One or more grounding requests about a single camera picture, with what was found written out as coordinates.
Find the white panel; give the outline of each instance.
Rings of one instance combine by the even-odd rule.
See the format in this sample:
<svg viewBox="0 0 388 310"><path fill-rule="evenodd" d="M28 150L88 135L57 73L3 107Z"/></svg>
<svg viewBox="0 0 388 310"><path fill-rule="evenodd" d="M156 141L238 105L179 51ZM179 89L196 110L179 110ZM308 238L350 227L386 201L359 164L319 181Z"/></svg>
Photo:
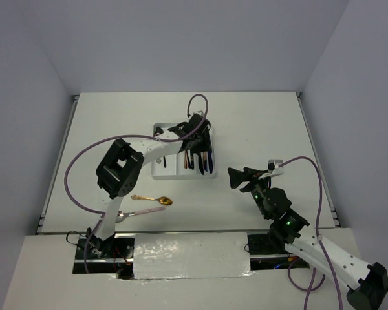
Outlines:
<svg viewBox="0 0 388 310"><path fill-rule="evenodd" d="M82 94L58 175L50 197L43 232L85 231L98 216L75 206L63 186L70 160L86 146L119 134L152 135L152 124L186 119L186 105L193 93L92 93ZM132 194L170 197L174 204L164 212L127 218L117 231L201 231L266 229L271 224L261 216L250 194L230 189L228 167L266 169L272 158L288 160L304 155L314 158L307 130L293 92L210 92L208 119L214 126L214 156L217 177L207 180L153 180L149 167L141 170ZM203 109L196 98L193 110ZM96 167L111 144L85 153L69 177L72 193L86 206L98 208ZM285 167L285 174L273 179L283 188L292 207L310 223L315 222L319 185L309 162L297 161ZM123 200L121 211L156 207L155 201ZM326 199L320 227L334 227Z"/></svg>
<svg viewBox="0 0 388 310"><path fill-rule="evenodd" d="M137 234L136 279L238 278L250 276L245 232Z"/></svg>
<svg viewBox="0 0 388 310"><path fill-rule="evenodd" d="M348 0L16 0L72 93L303 90Z"/></svg>
<svg viewBox="0 0 388 310"><path fill-rule="evenodd" d="M321 234L359 256L350 229L323 229ZM305 293L288 281L285 269L228 279L116 280L113 274L72 274L75 249L64 236L26 237L3 309L97 310L118 305L158 310L303 308ZM308 286L311 275L309 269L292 271L293 279L303 287ZM353 310L345 297L343 305ZM334 284L326 280L310 295L307 309L337 308Z"/></svg>

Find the black bracket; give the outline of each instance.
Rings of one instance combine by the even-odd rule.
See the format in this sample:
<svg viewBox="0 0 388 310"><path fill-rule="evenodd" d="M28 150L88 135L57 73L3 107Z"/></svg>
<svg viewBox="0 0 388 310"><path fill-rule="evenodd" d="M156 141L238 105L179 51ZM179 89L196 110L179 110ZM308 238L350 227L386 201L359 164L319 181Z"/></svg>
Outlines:
<svg viewBox="0 0 388 310"><path fill-rule="evenodd" d="M348 302L356 310L378 310L388 292L387 269L380 263L368 265L369 274L359 279L359 288L350 289L347 293Z"/></svg>
<svg viewBox="0 0 388 310"><path fill-rule="evenodd" d="M183 137L195 129L203 117L200 114L193 114L188 123L179 123L177 126L168 128L168 131L174 132L178 137ZM210 140L210 122L205 119L200 128L189 138L184 139L180 152L190 150L192 153L201 153L211 150Z"/></svg>
<svg viewBox="0 0 388 310"><path fill-rule="evenodd" d="M257 184L251 191L254 201L263 215L265 220L276 220L284 213L289 210L292 202L287 198L286 193L283 189L276 187L268 189L264 188L261 190L261 185Z"/></svg>
<svg viewBox="0 0 388 310"><path fill-rule="evenodd" d="M304 227L309 226L308 221L298 215L292 209L289 209L281 218L277 218L270 225L269 236L278 246L285 247L285 244L291 244L295 238L299 238L299 231Z"/></svg>
<svg viewBox="0 0 388 310"><path fill-rule="evenodd" d="M92 233L92 229L88 228L86 230L86 237L88 238L89 235ZM91 236L91 239L89 240L89 249L88 251L92 251L96 256L99 257L106 257L113 248L115 239L115 234L110 236L108 239L102 240L98 237L96 237L94 234Z"/></svg>
<svg viewBox="0 0 388 310"><path fill-rule="evenodd" d="M135 187L143 164L141 152L117 139L96 169L98 185L109 193L110 199L124 197Z"/></svg>

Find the utensil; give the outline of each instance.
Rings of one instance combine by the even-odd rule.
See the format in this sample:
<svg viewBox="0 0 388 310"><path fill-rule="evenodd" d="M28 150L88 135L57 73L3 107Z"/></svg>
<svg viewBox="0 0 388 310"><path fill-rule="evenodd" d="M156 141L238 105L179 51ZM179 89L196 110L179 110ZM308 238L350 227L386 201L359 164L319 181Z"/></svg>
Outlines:
<svg viewBox="0 0 388 310"><path fill-rule="evenodd" d="M187 151L184 152L184 169L187 169Z"/></svg>
<svg viewBox="0 0 388 310"><path fill-rule="evenodd" d="M141 197L141 196L137 196L137 195L133 195L131 196L132 200L154 200L154 201L158 201L159 203L161 203L162 205L172 205L173 204L173 201L168 198L168 197L159 197L159 198L150 198L150 197Z"/></svg>
<svg viewBox="0 0 388 310"><path fill-rule="evenodd" d="M185 159L184 159L184 168L185 168L185 161L187 161L187 168L191 169L191 162L189 161L188 151L186 151L186 155L185 155Z"/></svg>
<svg viewBox="0 0 388 310"><path fill-rule="evenodd" d="M192 151L189 152L190 153L190 162L191 162L191 170L194 170L194 153Z"/></svg>
<svg viewBox="0 0 388 310"><path fill-rule="evenodd" d="M150 209L144 209L144 210L138 210L138 211L135 211L135 212L128 212L128 213L124 213L122 211L119 211L118 212L118 216L116 217L116 220L115 222L116 223L120 223L122 222L124 219L130 217L130 216L135 216L135 215L141 215L141 214L147 214L147 213L151 213L151 212L157 212L157 211L163 211L165 210L166 208L164 206L161 206L161 207L156 207L156 208L150 208Z"/></svg>
<svg viewBox="0 0 388 310"><path fill-rule="evenodd" d="M161 127L157 127L155 129L155 131L154 131L154 137L159 136L159 135L161 135L163 133L164 133L164 131L162 130L162 128ZM157 159L156 162L157 163L161 163L161 158ZM162 162L164 163L164 168L166 168L167 167L167 161L166 161L166 157L165 156L163 157L163 161Z"/></svg>
<svg viewBox="0 0 388 310"><path fill-rule="evenodd" d="M207 152L203 152L202 153L202 163L204 165L204 171L208 171L208 168L207 168Z"/></svg>
<svg viewBox="0 0 388 310"><path fill-rule="evenodd" d="M213 158L211 157L211 153L212 151L208 151L207 154L208 154L208 171L211 173L213 173Z"/></svg>
<svg viewBox="0 0 388 310"><path fill-rule="evenodd" d="M202 175L204 175L204 167L202 165L202 156L201 153L197 154L197 157L199 158L199 171L201 172Z"/></svg>

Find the spoon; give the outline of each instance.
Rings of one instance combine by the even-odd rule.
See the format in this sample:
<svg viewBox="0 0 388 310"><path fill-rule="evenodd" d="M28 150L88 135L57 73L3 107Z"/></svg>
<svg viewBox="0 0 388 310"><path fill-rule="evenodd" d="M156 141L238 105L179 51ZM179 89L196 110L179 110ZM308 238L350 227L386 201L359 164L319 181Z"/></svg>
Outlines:
<svg viewBox="0 0 388 310"><path fill-rule="evenodd" d="M150 208L150 209L144 209L144 210L138 210L135 212L129 212L129 213L124 213L122 211L118 212L118 215L116 216L116 223L122 222L124 219L130 217L130 216L135 216L135 215L141 215L141 214L147 214L151 212L157 212L157 211L162 211L165 210L165 207L156 207L156 208Z"/></svg>
<svg viewBox="0 0 388 310"><path fill-rule="evenodd" d="M148 197L141 197L141 196L133 195L133 196L131 196L131 198L133 200L156 200L159 203L161 203L162 205L172 205L173 204L173 201L165 196L159 197L159 198L148 198Z"/></svg>

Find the cable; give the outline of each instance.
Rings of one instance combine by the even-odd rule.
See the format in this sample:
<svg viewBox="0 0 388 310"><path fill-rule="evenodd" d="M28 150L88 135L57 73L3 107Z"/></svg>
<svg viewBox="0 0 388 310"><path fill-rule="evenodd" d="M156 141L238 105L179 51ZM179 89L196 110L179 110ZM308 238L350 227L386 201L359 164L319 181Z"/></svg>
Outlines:
<svg viewBox="0 0 388 310"><path fill-rule="evenodd" d="M288 161L280 164L279 167L284 167L285 165L288 165L289 163L292 163L293 161L296 161L296 160L308 160L313 165L313 167L316 170L316 174L318 175L318 180L319 180L319 206L318 206L318 213L316 214L315 231L316 231L316 236L319 237L319 221L320 221L321 210L322 210L322 178L321 178L321 173L320 173L320 171L318 169L318 166L315 164L315 162L312 159L310 159L309 157L306 157L306 156L298 156L298 157L292 158L291 160L288 160ZM332 265L332 262L330 261L330 257L328 255L328 252L326 251L325 246L323 245L322 240L319 240L319 245L322 248L322 251L323 251L323 254L325 255L326 261L329 264L330 271L332 272L332 276L333 276L334 283L335 283L335 288L336 288L336 294L338 295L339 310L343 310L342 295L341 295L341 290L340 290L340 287L339 287L338 279L336 278L335 268ZM313 282L315 280L315 275L316 275L316 269L314 268L313 273L312 273L312 278L310 279L310 285L309 285L309 288L308 288L307 293L306 293L304 310L307 309L307 300L309 299L309 294L312 291L312 285L313 285Z"/></svg>
<svg viewBox="0 0 388 310"><path fill-rule="evenodd" d="M70 235L71 233L76 233L76 234L80 235L81 237L85 237L85 235L83 235L83 234L81 234L80 232L77 232L77 231L69 231L69 232L66 234L66 242L69 243L69 244L71 244L71 245L75 245L76 247L79 247L79 244L78 244L78 243L73 243L73 242L70 242L70 241L69 241L68 238L69 238L69 235Z"/></svg>
<svg viewBox="0 0 388 310"><path fill-rule="evenodd" d="M117 273L116 266L115 266L115 250L112 250L112 252L113 252L113 256L114 256L114 270L115 270L115 273Z"/></svg>
<svg viewBox="0 0 388 310"><path fill-rule="evenodd" d="M121 138L140 138L140 139L148 139L148 140L155 140L155 141L159 140L159 141L162 141L162 142L178 142L178 141L182 141L182 140L192 136L197 130L200 129L201 125L205 122L206 116L208 114L208 100L207 100L207 97L205 95L203 95L203 94L195 94L194 96L191 97L191 99L188 102L188 110L189 110L189 107L191 105L191 102L197 96L199 96L202 99L204 99L204 101L206 103L206 110L204 111L204 116L202 117L200 123L191 132L189 132L188 134L186 134L183 137L179 137L178 139L158 139L158 137L145 136L145 135L141 135L141 134L123 134L123 135L113 136L113 137L109 137L109 138L105 138L105 139L102 139L100 141L97 141L97 142L89 145L88 147L85 147L83 150L81 150L79 153L77 153L77 155L75 157L73 157L72 161L68 164L68 166L66 168L65 176L63 178L63 184L65 186L65 191L66 191L66 194L69 197L69 199L75 205L77 205L79 208L81 208L81 209L83 209L83 210L85 210L87 212L90 212L90 213L101 214L101 218L100 218L99 222L96 224L94 230L99 228L99 225L101 224L103 218L105 217L105 212L104 211L99 211L99 210L94 210L94 209L91 209L91 208L88 208L88 207L82 205L72 195L72 193L71 193L71 191L69 189L68 177L69 177L70 170L72 169L72 167L76 163L76 161L80 158L80 156L84 155L88 150L93 149L94 147L96 147L96 146L98 146L98 145L100 145L102 143L105 143L105 142L108 142L108 141L112 141L112 140L116 140L116 139L121 139ZM83 254L83 262L84 262L86 273L89 273L89 270L88 270L87 264L86 264L86 252L87 252L87 248L89 246L89 241L91 240L91 236L93 234L94 234L94 231L92 231L90 233L90 235L88 236L88 238L86 239L86 242L85 242L85 248L84 248L84 254Z"/></svg>
<svg viewBox="0 0 388 310"><path fill-rule="evenodd" d="M124 255L122 255L122 253L119 251L118 247L115 247L116 249L116 252L118 252L118 254L122 257L122 259L125 261L125 264L127 264L127 266L130 266L131 263L127 261L127 259L125 258Z"/></svg>
<svg viewBox="0 0 388 310"><path fill-rule="evenodd" d="M289 268L287 269L287 277L289 277L290 283L292 283L294 287L296 287L297 289L299 289L299 290L302 291L302 292L307 292L308 289L304 289L304 288L298 286L298 285L295 283L295 281L293 281L292 275L290 274L290 271L292 270L293 265L294 265L296 262L300 261L300 260L302 260L302 259L301 259L301 258L298 258L297 260L294 260L294 261L289 265ZM314 291L316 291L317 289L319 289L319 288L323 285L323 282L325 281L325 279L326 279L326 276L323 275L323 276L322 276L322 280L319 282L319 284L318 284L315 288L313 288L310 292L314 292Z"/></svg>

